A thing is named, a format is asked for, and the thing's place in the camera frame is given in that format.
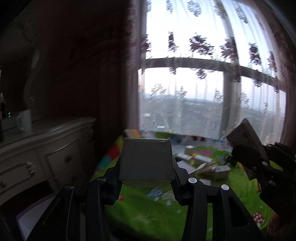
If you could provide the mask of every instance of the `city view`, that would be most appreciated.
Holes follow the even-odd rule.
[[[219,138],[223,101],[186,99],[184,96],[153,96],[140,100],[140,128],[184,135]],[[284,114],[241,107],[240,121],[247,118],[262,143],[279,141]]]

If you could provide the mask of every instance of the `cardboard box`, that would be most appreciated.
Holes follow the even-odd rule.
[[[167,187],[174,180],[169,139],[125,138],[119,180],[133,187]]]
[[[229,176],[231,168],[228,165],[215,168],[215,180],[226,179]]]
[[[197,168],[196,173],[209,178],[214,178],[216,166],[217,164],[215,162],[203,163]]]

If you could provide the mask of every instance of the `lace curtain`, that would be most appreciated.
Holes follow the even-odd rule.
[[[141,6],[140,128],[224,138],[248,118],[279,141],[287,85],[273,30],[253,1]]]

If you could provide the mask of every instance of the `window frame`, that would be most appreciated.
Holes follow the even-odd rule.
[[[215,3],[223,4],[220,0],[214,0]],[[141,1],[142,9],[142,22],[141,22],[141,36],[147,33],[147,4],[146,0]],[[233,30],[228,15],[222,18],[224,29],[227,38],[234,37]],[[278,83],[276,78],[264,74],[260,71],[240,66],[238,61],[232,61],[231,63],[218,61],[218,60],[208,60],[199,58],[149,58],[146,59],[146,53],[143,52],[140,55],[140,68],[142,73],[148,68],[161,68],[161,67],[174,67],[177,68],[196,68],[196,69],[206,69],[210,71],[221,71],[223,72],[223,107],[222,107],[222,118],[219,130],[219,139],[221,139],[225,133],[232,130],[239,121],[240,117],[240,103],[232,101],[234,98],[240,99],[241,95],[241,83],[233,82],[230,78],[231,70],[235,67],[239,67],[240,76],[253,78],[258,76],[262,83],[268,84],[286,92],[285,86],[282,83]],[[145,78],[142,78],[140,84],[141,91],[145,93]]]

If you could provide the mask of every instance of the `gray box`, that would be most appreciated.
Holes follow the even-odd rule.
[[[125,138],[119,180],[133,187],[164,187],[174,180],[169,139]]]

